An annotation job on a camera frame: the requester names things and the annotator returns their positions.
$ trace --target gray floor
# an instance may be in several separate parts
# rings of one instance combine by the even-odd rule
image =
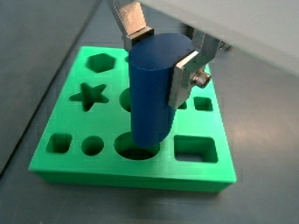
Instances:
[[[159,32],[181,30],[147,13]],[[0,223],[299,223],[299,79],[237,49],[211,63],[237,171],[219,195],[50,185],[26,171],[79,46],[121,46],[112,21],[101,3],[1,178]]]
[[[0,174],[99,0],[0,0]]]

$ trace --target blue cylinder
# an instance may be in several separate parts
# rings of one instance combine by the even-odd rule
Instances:
[[[168,106],[173,64],[192,50],[179,33],[155,35],[139,42],[128,55],[131,126],[133,142],[152,147],[167,137],[175,109]]]

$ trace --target green shape sorter block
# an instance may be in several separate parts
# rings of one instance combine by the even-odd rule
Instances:
[[[132,143],[128,93],[127,52],[81,47],[29,170],[50,182],[101,186],[217,193],[235,183],[212,83],[193,88],[153,149]]]

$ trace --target metal bracket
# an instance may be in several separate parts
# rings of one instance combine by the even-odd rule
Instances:
[[[155,35],[155,29],[147,26],[143,8],[139,2],[120,6],[119,1],[109,1],[109,8],[123,32],[124,48],[129,52],[133,45]]]
[[[168,105],[177,109],[189,98],[192,87],[205,88],[211,75],[204,73],[204,66],[215,58],[220,41],[207,33],[200,44],[200,51],[188,54],[173,66],[172,86]]]

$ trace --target small square hole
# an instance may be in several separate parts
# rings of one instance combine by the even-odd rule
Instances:
[[[71,135],[53,134],[46,145],[46,151],[50,153],[65,153],[71,148]]]
[[[187,109],[187,102],[184,102],[177,109]]]
[[[196,110],[212,111],[211,99],[205,97],[193,97],[193,107]]]
[[[173,137],[173,156],[179,161],[217,163],[217,152],[212,138],[200,136]]]

